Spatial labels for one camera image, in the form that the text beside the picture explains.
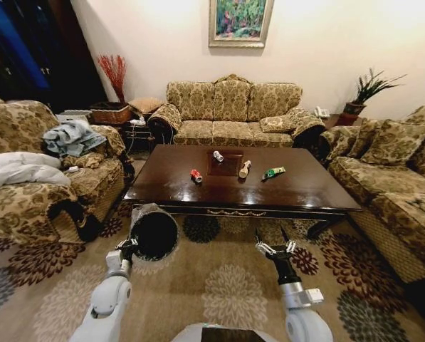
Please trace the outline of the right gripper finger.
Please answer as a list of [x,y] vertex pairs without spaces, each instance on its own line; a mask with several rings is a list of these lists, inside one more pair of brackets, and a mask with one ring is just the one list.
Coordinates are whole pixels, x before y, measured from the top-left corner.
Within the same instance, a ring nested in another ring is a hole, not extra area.
[[284,241],[285,241],[285,251],[286,252],[294,252],[296,248],[296,241],[292,240],[288,237],[286,234],[284,228],[280,228],[281,234],[283,235]]
[[270,254],[270,246],[267,245],[261,238],[258,229],[255,229],[256,248],[263,255]]

